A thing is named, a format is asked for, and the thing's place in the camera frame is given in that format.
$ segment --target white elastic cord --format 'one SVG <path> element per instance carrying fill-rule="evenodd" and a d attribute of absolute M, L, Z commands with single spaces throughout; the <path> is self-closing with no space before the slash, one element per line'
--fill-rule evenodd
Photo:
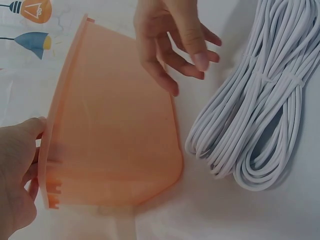
<path fill-rule="evenodd" d="M 185 143 L 215 178 L 233 173 L 269 188 L 292 154 L 302 88 L 320 60 L 317 0 L 259 0 L 243 57 L 196 119 Z"/>

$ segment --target white surface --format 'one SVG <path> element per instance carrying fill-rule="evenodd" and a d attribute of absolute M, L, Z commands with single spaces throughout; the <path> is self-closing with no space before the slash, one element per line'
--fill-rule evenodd
<path fill-rule="evenodd" d="M 94 8 L 93 2 L 88 1 L 91 8 Z M 99 6 L 100 12 L 96 12 L 97 16 L 106 12 L 99 23 L 133 35 L 131 17 L 134 7 L 126 4 L 126 10 L 118 8 L 118 4 L 123 4 L 125 0 L 104 2 Z M 218 49 L 222 60 L 212 66 L 204 81 L 173 74 L 180 84 L 181 94 L 176 103 L 182 141 L 186 139 L 201 108 L 233 67 L 249 35 L 255 8 L 255 0 L 199 0 L 200 18 L 223 40 L 223 47 Z M 137 209 L 138 239 L 318 240 L 319 78 L 320 72 L 317 71 L 305 88 L 299 143 L 291 160 L 291 173 L 279 187 L 264 192 L 249 192 L 237 186 L 232 178 L 213 180 L 204 162 L 186 156 L 181 182 Z M 44 104 L 50 102 L 45 99 L 38 101 Z M 46 211 L 42 208 L 42 200 L 38 198 L 36 201 L 36 221 L 17 232 L 12 240 L 113 239 L 113 223 L 98 214 L 96 208 L 69 207 Z"/>

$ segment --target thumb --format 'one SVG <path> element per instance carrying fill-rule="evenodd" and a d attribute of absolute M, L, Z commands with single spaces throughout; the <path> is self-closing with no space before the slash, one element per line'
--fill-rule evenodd
<path fill-rule="evenodd" d="M 204 72 L 209 67 L 208 48 L 198 17 L 196 0 L 165 0 L 182 44 L 190 55 L 196 68 Z"/>
<path fill-rule="evenodd" d="M 35 139 L 44 132 L 46 127 L 46 118 L 30 118 L 19 125 L 24 131 L 31 134 Z"/>

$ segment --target cable tie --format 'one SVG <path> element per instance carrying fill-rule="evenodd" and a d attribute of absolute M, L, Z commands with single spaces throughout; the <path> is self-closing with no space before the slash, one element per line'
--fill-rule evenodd
<path fill-rule="evenodd" d="M 296 76 L 295 74 L 293 74 L 290 71 L 284 70 L 283 74 L 284 74 L 284 76 L 292 79 L 296 83 L 297 86 L 300 86 L 303 88 L 306 84 L 300 77 Z"/>

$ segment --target orange plastic sheet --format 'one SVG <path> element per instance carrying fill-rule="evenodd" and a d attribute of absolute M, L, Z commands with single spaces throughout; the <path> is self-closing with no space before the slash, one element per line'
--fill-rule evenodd
<path fill-rule="evenodd" d="M 181 175 L 170 95 L 140 66 L 133 39 L 87 17 L 47 121 L 38 180 L 48 208 L 136 206 Z"/>

